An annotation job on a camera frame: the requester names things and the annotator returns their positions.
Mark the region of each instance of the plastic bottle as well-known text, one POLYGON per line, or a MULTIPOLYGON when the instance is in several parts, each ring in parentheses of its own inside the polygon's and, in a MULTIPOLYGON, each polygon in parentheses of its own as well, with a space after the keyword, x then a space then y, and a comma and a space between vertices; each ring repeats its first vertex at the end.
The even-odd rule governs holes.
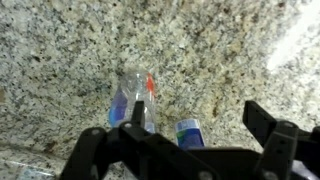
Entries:
POLYGON ((130 121, 136 101, 145 104, 145 129, 155 133, 155 91, 152 75, 146 70, 130 70, 120 78, 120 85, 109 112, 109 122, 117 127, 130 121))

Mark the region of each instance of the water bottle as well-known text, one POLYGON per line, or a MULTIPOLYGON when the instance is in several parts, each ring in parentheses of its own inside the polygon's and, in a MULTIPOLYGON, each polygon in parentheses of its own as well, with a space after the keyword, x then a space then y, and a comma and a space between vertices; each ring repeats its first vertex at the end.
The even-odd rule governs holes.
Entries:
POLYGON ((112 127, 130 121, 136 101, 144 101, 145 129, 155 133, 155 91, 152 75, 146 70, 130 70, 120 78, 111 103, 109 122, 112 127))

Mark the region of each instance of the clear plastic bottle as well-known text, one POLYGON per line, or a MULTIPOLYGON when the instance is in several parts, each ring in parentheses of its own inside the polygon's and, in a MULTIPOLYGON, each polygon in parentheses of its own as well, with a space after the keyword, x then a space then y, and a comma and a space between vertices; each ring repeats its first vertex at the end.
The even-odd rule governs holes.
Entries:
POLYGON ((117 127, 130 121, 136 101, 144 101, 145 129, 155 133, 155 91, 152 75, 146 70, 130 70, 120 78, 120 85, 111 104, 109 122, 117 127))

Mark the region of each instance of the blue label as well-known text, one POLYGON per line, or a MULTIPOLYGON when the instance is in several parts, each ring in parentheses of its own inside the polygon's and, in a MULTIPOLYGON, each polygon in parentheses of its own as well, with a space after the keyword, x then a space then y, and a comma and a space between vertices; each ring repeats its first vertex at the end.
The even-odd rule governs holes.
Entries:
POLYGON ((200 126, 197 120, 187 119, 175 126, 178 146, 181 149, 204 147, 200 126))
POLYGON ((116 125, 116 122, 124 119, 127 109, 128 99, 122 92, 121 88, 118 88, 116 95, 112 101, 110 112, 109 112, 109 122, 112 127, 116 125))

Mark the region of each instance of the speckled granite surface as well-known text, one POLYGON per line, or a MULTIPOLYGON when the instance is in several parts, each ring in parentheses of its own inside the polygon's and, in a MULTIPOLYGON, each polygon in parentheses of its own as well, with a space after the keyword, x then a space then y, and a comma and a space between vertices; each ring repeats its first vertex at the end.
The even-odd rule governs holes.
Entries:
MULTIPOLYGON (((1 162, 57 176, 82 130, 109 128, 118 76, 135 66, 154 75, 157 121, 169 139, 174 121, 195 117, 208 146, 260 150, 241 124, 245 100, 310 130, 320 124, 319 7, 293 0, 2 0, 1 162)), ((13 166, 0 165, 1 175, 20 171, 13 166)), ((109 178, 122 177, 118 166, 112 172, 109 178)))

